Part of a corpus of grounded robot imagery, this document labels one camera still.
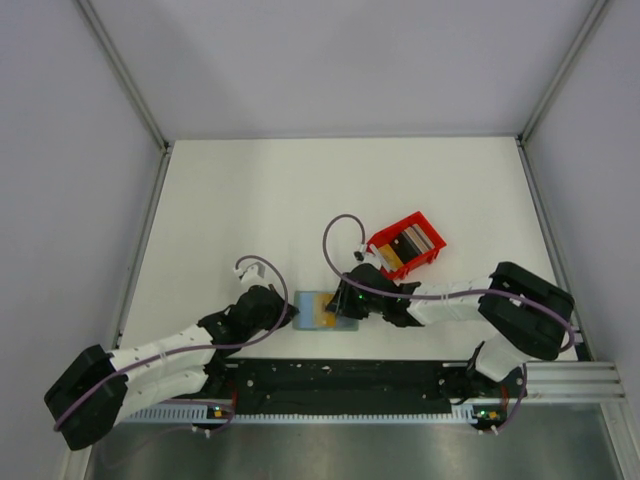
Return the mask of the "red plastic bin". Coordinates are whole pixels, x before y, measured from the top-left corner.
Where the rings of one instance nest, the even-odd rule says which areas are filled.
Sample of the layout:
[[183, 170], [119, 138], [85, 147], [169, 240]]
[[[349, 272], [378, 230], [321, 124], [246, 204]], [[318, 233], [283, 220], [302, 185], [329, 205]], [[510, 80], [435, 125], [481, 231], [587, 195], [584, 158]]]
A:
[[367, 241], [368, 250], [380, 260], [381, 271], [390, 280], [402, 280], [418, 267], [431, 264], [446, 246], [420, 211], [376, 232]]

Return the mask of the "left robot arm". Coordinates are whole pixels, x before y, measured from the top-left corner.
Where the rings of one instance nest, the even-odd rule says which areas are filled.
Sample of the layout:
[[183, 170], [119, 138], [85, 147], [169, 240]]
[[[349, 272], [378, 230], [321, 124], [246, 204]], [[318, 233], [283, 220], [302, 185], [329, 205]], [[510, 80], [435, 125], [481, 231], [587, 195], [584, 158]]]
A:
[[226, 388], [227, 357], [298, 314], [271, 286], [252, 286], [226, 308], [145, 345], [84, 349], [44, 402], [72, 451], [94, 445], [136, 412], [175, 397], [214, 397]]

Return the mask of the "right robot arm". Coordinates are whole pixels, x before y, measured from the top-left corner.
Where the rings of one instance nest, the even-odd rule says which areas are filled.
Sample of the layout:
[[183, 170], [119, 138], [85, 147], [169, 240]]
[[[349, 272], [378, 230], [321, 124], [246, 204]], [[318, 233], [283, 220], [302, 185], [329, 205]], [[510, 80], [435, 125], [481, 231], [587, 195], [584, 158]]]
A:
[[396, 283], [369, 263], [343, 274], [324, 310], [363, 320], [375, 313], [399, 328], [486, 321], [495, 335], [476, 347], [467, 363], [467, 384], [487, 396], [530, 360], [554, 361], [569, 349], [567, 330], [574, 299], [513, 262], [487, 277], [451, 284]]

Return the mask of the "yellow credit card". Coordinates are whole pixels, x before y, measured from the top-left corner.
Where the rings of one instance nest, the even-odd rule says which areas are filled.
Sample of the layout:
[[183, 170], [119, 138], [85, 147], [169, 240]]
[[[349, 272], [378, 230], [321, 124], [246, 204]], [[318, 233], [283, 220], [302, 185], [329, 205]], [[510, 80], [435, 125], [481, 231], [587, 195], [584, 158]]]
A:
[[328, 310], [333, 295], [318, 292], [312, 299], [312, 326], [316, 329], [333, 329], [337, 325], [336, 314]]

